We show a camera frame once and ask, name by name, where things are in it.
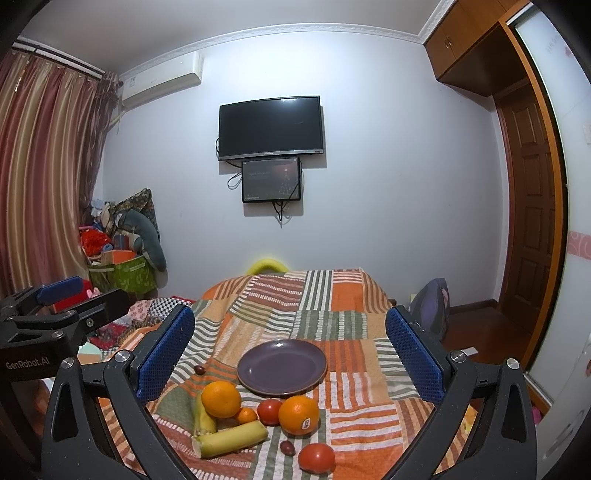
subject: bed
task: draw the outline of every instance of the bed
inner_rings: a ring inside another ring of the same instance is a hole
[[[384,317],[391,306],[363,270],[247,275],[215,285],[197,301],[141,301],[130,309],[134,328],[117,348],[133,349],[179,303],[191,307],[195,331],[162,395],[147,407],[197,478],[317,478],[302,472],[296,457],[280,452],[280,442],[287,439],[280,427],[268,427],[269,440],[251,449],[210,460],[193,453],[194,396],[211,381],[227,380],[238,386],[243,406],[256,408],[262,398],[240,385],[236,366],[247,350],[268,340],[306,340],[326,355],[324,381],[307,393],[319,402],[320,427],[309,437],[290,439],[296,451],[314,442],[328,443],[335,450],[337,467],[328,478],[381,478],[433,408],[419,398],[386,337]],[[194,373],[196,365],[205,367],[203,376]],[[102,400],[102,408],[122,459],[141,472],[108,400]],[[456,461],[474,413],[466,413],[440,470]]]

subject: curtain rod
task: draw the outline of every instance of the curtain rod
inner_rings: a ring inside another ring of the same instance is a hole
[[[16,42],[12,44],[12,48],[35,53],[41,57],[55,60],[62,65],[71,67],[78,72],[85,73],[96,79],[100,79],[105,73],[104,70],[98,69],[97,67],[86,63],[85,61],[72,57],[71,55],[68,55],[67,53],[64,53],[60,50],[56,50],[55,48],[51,48],[48,45],[29,40],[28,38],[18,37]]]

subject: wooden door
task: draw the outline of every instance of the wooden door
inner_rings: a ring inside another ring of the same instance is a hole
[[[554,240],[554,177],[548,137],[530,84],[498,102],[509,146],[512,238],[501,311],[532,332],[544,298]]]
[[[441,22],[451,44],[453,54],[459,59],[480,38],[474,20],[456,3]]]
[[[433,32],[433,35],[425,44],[425,48],[427,49],[427,54],[433,65],[433,72],[435,72],[436,78],[443,75],[456,61],[452,52],[452,46],[449,44],[443,25],[440,25],[435,32]]]

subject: door frame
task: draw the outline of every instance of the door frame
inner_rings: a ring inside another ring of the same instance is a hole
[[[501,27],[511,40],[521,63],[523,64],[527,73],[527,78],[520,80],[516,84],[495,95],[495,103],[499,100],[516,91],[517,89],[527,85],[528,83],[534,90],[536,100],[541,114],[541,121],[544,124],[546,134],[548,136],[548,143],[550,145],[550,161],[552,164],[552,173],[554,180],[554,198],[556,201],[556,214],[554,217],[554,243],[552,249],[552,258],[550,262],[550,272],[548,275],[548,283],[544,298],[540,306],[540,314],[535,323],[534,330],[531,334],[530,342],[525,350],[525,354],[521,359],[522,368],[524,371],[528,370],[535,360],[535,356],[540,350],[540,346],[544,339],[545,333],[548,329],[554,305],[558,296],[558,289],[560,288],[560,281],[562,279],[564,259],[566,256],[566,245],[568,238],[568,196],[567,196],[567,182],[566,182],[566,167],[564,163],[563,150],[560,143],[560,135],[558,133],[558,125],[554,117],[554,111],[549,105],[549,99],[541,79],[538,77],[537,70],[533,67],[533,61],[529,54],[525,51],[522,43],[517,38],[515,33],[511,30],[507,22],[516,13],[518,13],[524,6],[529,4],[529,0],[519,0],[513,8],[511,8],[500,20]],[[505,273],[503,276],[503,283],[501,288],[501,296],[499,298],[498,309],[500,310],[505,300],[506,288],[508,284],[509,266],[513,257],[514,247],[514,233],[515,233],[515,179],[513,178],[513,160],[511,157],[511,148],[509,146],[506,123],[503,115],[497,106],[497,113],[501,121],[501,130],[503,133],[503,142],[505,144],[508,178],[509,178],[509,237],[507,246],[507,258],[505,263]]]

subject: small monitor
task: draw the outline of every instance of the small monitor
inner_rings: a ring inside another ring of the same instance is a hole
[[[242,201],[289,202],[301,199],[300,159],[265,158],[242,163]]]

